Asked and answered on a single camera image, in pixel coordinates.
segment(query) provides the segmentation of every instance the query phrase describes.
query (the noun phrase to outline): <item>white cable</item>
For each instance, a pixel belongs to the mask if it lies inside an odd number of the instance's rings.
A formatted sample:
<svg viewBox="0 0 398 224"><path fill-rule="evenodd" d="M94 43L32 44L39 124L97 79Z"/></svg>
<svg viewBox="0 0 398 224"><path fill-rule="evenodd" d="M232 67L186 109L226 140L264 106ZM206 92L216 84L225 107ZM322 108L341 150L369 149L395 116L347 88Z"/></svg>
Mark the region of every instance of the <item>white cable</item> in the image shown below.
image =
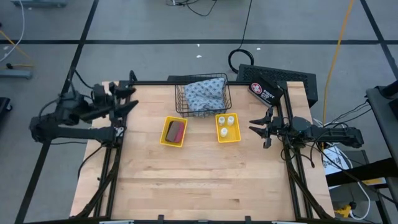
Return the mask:
<svg viewBox="0 0 398 224"><path fill-rule="evenodd" d="M316 123L318 123L319 127L323 127L323 126L324 126L324 125L322 124L321 121L319 121L319 120L317 120L317 119L315 119L315 118L312 118L312 119L313 119ZM329 146L334 146L334 145L335 145L335 144L330 144L329 142L326 142L326 143L327 143ZM347 161L348 161L348 163L349 163L349 167L352 169L352 168L353 168L353 163L350 161L350 159L348 158L348 156L347 156L345 153L343 153L343 151L342 151L341 149L339 149L339 148L337 148L337 147L335 147L335 149L338 149L339 152L340 152L340 154L338 154L338 153L335 151L335 153L336 153L337 155L344 156L345 158L347 158ZM368 210L366 211L366 213L365 213L364 216L359 217L359 218L357 218L357 217L354 216L352 210L349 211L349 215L351 215L351 217L352 217L353 219L355 219L355 220L363 220L364 218L367 217L367 215L369 214L369 211L370 211L370 209L371 209L371 199L369 198L369 196L368 196L368 194L366 193L366 191L363 189L362 185L361 185L359 182L358 182L357 184L358 184L359 188L362 190L363 194L365 194L366 198L368 199Z"/></svg>
<svg viewBox="0 0 398 224"><path fill-rule="evenodd" d="M0 59L0 62L4 61L6 58L8 58L8 55L11 54L11 52L18 46L18 44L21 42L22 38L24 37L24 32L25 32L25 12L24 12L24 5L22 5L22 1L19 0L19 4L21 5L21 11L22 11L22 33L21 37L19 38L18 42L13 46L13 48L7 52L2 59Z"/></svg>

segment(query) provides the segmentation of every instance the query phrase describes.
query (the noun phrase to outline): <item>cloth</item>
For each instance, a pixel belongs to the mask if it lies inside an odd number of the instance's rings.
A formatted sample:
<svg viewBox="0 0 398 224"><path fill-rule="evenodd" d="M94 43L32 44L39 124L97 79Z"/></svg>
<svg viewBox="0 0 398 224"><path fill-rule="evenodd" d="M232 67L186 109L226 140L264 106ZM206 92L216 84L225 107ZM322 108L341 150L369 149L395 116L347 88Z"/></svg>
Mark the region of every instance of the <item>cloth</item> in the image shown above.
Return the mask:
<svg viewBox="0 0 398 224"><path fill-rule="evenodd" d="M184 86L185 97L190 111L225 109L223 91L225 78L212 78Z"/></svg>

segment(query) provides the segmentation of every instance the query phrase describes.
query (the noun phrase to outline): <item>gray floor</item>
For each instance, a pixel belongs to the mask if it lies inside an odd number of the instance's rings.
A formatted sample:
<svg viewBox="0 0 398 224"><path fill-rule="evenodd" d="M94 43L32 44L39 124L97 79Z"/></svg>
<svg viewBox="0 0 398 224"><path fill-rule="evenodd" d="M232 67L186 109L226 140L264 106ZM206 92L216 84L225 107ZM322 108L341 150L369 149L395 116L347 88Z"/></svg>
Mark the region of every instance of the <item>gray floor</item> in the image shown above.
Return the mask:
<svg viewBox="0 0 398 224"><path fill-rule="evenodd" d="M398 39L398 2L367 2L384 38ZM91 3L92 0L71 0L63 9L27 9L25 39L78 40ZM206 12L210 4L210 0L202 0L192 8ZM211 15L203 18L185 7L168 7L164 0L100 0L88 39L240 39L248 6L248 0L219 0ZM336 40L347 7L348 1L254 0L246 38ZM7 35L12 39L19 37L19 8L9 1L1 1L0 21ZM355 2L344 39L377 39L359 1ZM0 45L0 55L6 52L3 47L5 45ZM77 45L21 47L35 60L33 79L0 80L0 96L10 97L14 105L0 132L1 223L14 221L40 152L41 145L32 140L27 129L30 118L60 92ZM88 83L126 79L131 69L139 80L166 80L169 75L211 72L225 72L234 79L236 75L228 67L227 56L236 47L236 44L201 44L199 47L196 44L85 45L77 69ZM322 118L323 87L334 45L252 44L243 48L252 52L256 65L317 74L319 101L311 112L314 118ZM397 45L390 45L389 49L398 57ZM26 62L17 52L6 61ZM237 55L233 57L233 63L237 66L249 61ZM329 88L328 120L362 103L367 88L395 79L380 45L341 46ZM76 88L86 91L77 80L74 83ZM363 149L370 161L390 156L372 113L350 122L350 125L362 130ZM84 148L83 145L51 148L26 221L68 217ZM397 217L396 211L391 210L392 216ZM368 219L380 221L374 205Z"/></svg>

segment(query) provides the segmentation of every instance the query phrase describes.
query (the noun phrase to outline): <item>wire basket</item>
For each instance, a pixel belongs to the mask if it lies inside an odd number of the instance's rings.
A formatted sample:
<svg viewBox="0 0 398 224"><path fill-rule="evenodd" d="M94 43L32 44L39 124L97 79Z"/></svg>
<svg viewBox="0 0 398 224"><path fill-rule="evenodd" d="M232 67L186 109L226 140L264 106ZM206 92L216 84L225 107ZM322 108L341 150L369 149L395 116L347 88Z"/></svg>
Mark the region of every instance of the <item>wire basket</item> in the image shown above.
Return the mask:
<svg viewBox="0 0 398 224"><path fill-rule="evenodd" d="M187 99L185 97L184 86L194 82L210 80L212 78L224 78L224 85L222 91L224 108L215 109L215 110L199 110L199 111L190 110ZM175 110L183 118L191 116L207 117L209 115L226 113L226 110L231 109L232 107L231 93L229 92L229 85L228 85L228 77L226 76L225 73L185 75L179 77L178 82L183 84L175 86Z"/></svg>

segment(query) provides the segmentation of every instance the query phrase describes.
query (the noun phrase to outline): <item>wooden table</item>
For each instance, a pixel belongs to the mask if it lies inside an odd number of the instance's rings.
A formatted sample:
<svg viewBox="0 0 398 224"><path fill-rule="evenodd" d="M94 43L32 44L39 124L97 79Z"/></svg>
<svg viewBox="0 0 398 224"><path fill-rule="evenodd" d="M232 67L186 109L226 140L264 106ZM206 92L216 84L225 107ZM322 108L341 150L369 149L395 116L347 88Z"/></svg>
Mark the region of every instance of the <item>wooden table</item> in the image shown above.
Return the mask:
<svg viewBox="0 0 398 224"><path fill-rule="evenodd" d="M302 82L288 86L294 115L311 121ZM182 148L159 144L165 117L179 116L174 86L136 88L132 99L139 104L127 118L112 219L156 220L163 214L166 220L243 220L245 215L253 220L295 220L286 164L280 158L282 143L273 136L272 146L263 149L263 139L249 130L249 120L262 118L267 107L247 86L230 86L228 113L238 114L240 142L218 143L214 116L188 118ZM93 122L94 127L108 125L107 119ZM98 146L89 141L85 157ZM302 153L308 155L309 147ZM93 156L81 170L71 215L80 212L98 189L104 154L102 150ZM334 216L319 153L314 153L314 163L313 169L303 159L308 188ZM305 217L302 194L297 191ZM106 192L101 214L107 197Z"/></svg>

